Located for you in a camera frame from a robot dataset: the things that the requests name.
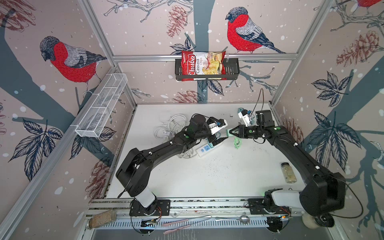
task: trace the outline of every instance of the coiled white cable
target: coiled white cable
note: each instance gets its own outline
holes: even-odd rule
[[[182,114],[174,115],[168,121],[162,122],[162,126],[157,127],[153,135],[157,139],[163,139],[163,143],[167,142],[170,139],[172,139],[176,135],[176,133],[180,132],[184,128],[186,122],[187,122],[187,118],[184,115]],[[160,130],[162,130],[164,134],[169,132],[169,136],[159,137],[158,133]],[[178,154],[177,156],[179,158],[188,159],[188,158],[195,157],[196,155],[197,153],[195,153],[195,151],[191,148],[182,154]]]

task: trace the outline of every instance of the black wire basket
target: black wire basket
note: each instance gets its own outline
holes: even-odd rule
[[[226,74],[213,74],[213,75],[183,75],[181,68],[181,59],[175,59],[175,75],[176,80],[182,81],[185,78],[200,78],[199,80],[213,80],[212,78],[221,78],[216,80],[236,80],[240,73],[239,59],[238,58],[225,58],[223,66]]]

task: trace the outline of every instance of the metal spoon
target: metal spoon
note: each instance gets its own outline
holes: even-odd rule
[[[238,220],[243,224],[248,224],[250,221],[247,215],[241,215],[239,218],[215,217],[215,221],[222,221],[222,220]]]

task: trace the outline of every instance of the green cable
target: green cable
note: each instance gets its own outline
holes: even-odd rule
[[[235,137],[235,140],[233,141],[233,144],[235,145],[236,149],[239,149],[241,146],[241,139],[238,137]]]

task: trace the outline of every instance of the wallpaper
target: wallpaper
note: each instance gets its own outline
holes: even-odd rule
[[[364,207],[340,218],[349,239],[384,238],[384,5],[337,0],[276,109],[302,146],[344,174]],[[343,210],[361,207],[347,190]]]
[[[240,61],[237,80],[178,81],[175,62],[119,63],[138,103],[270,101],[291,61]]]
[[[187,37],[195,51],[295,53],[321,0],[90,2],[115,55],[152,55],[171,54]],[[257,32],[230,34],[247,22]]]
[[[110,66],[77,1],[0,6],[3,220]]]
[[[91,200],[104,197],[105,184],[112,174],[109,169],[119,152],[131,113],[128,99],[122,94],[98,139],[75,137],[17,226],[12,240],[77,237]]]

